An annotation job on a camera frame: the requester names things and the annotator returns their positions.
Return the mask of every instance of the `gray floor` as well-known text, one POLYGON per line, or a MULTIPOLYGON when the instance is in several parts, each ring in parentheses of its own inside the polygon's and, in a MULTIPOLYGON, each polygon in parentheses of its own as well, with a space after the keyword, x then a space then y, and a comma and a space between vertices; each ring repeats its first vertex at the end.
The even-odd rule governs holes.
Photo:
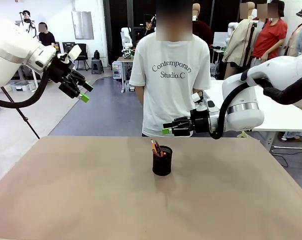
MULTIPOLYGON (((110 69, 104 71, 103 75, 91 75, 91 71, 80 73, 88 82, 94 84, 97 78, 112 76, 110 69)), ((71 99, 58 87, 58 84, 50 82, 37 103, 21 109, 41 138, 47 136, 78 102, 77 98, 71 99)), ((31 91, 10 91, 9 94, 16 102, 24 101, 33 95, 31 91)), ((3 93, 0 93, 0 100, 8 101, 3 93)), ((0 180, 37 140, 15 109, 0 107, 0 180)))
MULTIPOLYGON (((87 104, 76 103, 50 135, 140 136, 143 109, 136 94, 134 92, 121 93, 121 83, 111 77, 99 79, 93 86, 94 90, 88 93, 90 101, 87 104)), ((236 137, 238 134, 228 132, 224 137, 236 137)), ((256 139, 262 139, 256 132, 252 132, 250 135, 256 139)), ((207 134, 199 135, 199 137, 208 136, 207 134)), ((278 139, 275 141, 275 145, 302 148, 302 142, 283 143, 278 139)), ((287 150, 277 150, 276 152, 295 153, 287 150)), ((289 164, 286 170, 302 187, 302 153, 282 156, 289 164)), ((277 156, 276 159, 285 165, 283 159, 277 156)))

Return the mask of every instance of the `table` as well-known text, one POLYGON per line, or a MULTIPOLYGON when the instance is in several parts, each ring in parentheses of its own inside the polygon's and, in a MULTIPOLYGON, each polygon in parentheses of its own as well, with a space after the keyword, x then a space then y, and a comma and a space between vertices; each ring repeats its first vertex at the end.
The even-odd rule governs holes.
POLYGON ((121 93, 123 94, 126 91, 125 81, 127 80, 127 71, 129 67, 133 66, 134 56, 131 59, 125 59, 123 56, 119 57, 116 61, 121 63, 122 69, 122 89, 121 93))
POLYGON ((213 49, 213 56, 212 56, 212 64, 215 64, 215 73, 214 73, 214 77, 217 75, 218 71, 219 71, 219 66, 220 66, 220 54, 224 54, 225 50, 221 50, 221 49, 213 49), (214 58, 215 58, 215 53, 217 53, 217 60, 214 63, 214 58))
MULTIPOLYGON (((224 101, 222 94, 223 80, 211 81, 211 89, 206 94, 214 101, 218 108, 224 101)), ((260 86, 255 87, 259 108, 264 112, 264 122, 253 131, 267 132, 266 140, 262 144, 268 151, 272 150, 277 132, 302 132, 302 110, 294 105, 281 105, 263 94, 260 86)))
POLYGON ((302 189, 253 138, 50 136, 0 181, 0 238, 302 240, 302 189))

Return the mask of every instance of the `printed text on t-shirt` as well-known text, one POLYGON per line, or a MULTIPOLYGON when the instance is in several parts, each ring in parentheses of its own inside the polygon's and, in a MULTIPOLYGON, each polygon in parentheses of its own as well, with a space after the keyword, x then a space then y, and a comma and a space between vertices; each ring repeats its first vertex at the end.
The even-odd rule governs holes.
MULTIPOLYGON (((157 72, 158 70, 162 69, 165 66, 174 66, 176 68, 180 67, 180 68, 187 70, 188 73, 192 72, 192 69, 188 65, 186 65, 182 62, 179 62, 179 61, 164 61, 164 62, 160 63, 159 65, 153 65, 152 70, 154 72, 157 72)), ((181 73, 169 72, 168 73, 168 72, 161 71, 160 77, 168 78, 168 79, 184 79, 186 77, 186 73, 185 72, 181 72, 181 73)))
POLYGON ((176 68, 181 67, 181 68, 184 68, 185 70, 187 70, 189 72, 189 74, 192 72, 192 69, 188 65, 186 65, 182 62, 179 62, 179 61, 164 61, 164 62, 160 63, 159 65, 153 65, 152 70, 154 72, 157 72, 158 70, 160 70, 161 68, 163 68, 165 66, 174 66, 176 68))

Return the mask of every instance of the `black pen holder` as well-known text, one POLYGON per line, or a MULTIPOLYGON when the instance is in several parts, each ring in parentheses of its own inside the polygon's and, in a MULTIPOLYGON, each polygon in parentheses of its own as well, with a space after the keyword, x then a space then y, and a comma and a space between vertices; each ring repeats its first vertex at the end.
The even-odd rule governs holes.
POLYGON ((157 156, 153 153, 152 171, 158 176, 167 176, 171 173, 172 149, 168 146, 160 146, 163 156, 157 156))

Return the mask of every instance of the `gray carpet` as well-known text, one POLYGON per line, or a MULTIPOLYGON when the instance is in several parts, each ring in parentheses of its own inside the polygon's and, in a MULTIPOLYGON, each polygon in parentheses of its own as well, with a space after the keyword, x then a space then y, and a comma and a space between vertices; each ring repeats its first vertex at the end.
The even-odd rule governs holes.
MULTIPOLYGON (((87 95, 88 103, 79 101, 54 128, 50 135, 56 136, 141 136, 143 109, 134 92, 121 93, 121 83, 112 77, 105 77, 95 82, 94 90, 87 95)), ((236 137, 238 132, 227 132, 224 137, 236 137)), ((261 140, 261 136, 252 132, 250 135, 261 140)), ((209 137, 198 134, 197 137, 209 137)), ((302 142, 283 143, 276 140, 276 146, 302 148, 302 142)), ((277 153, 292 154, 295 151, 275 150, 277 153)), ((282 155, 288 162, 285 168, 302 188, 302 153, 282 155)), ((275 158, 285 165, 285 161, 275 158)))

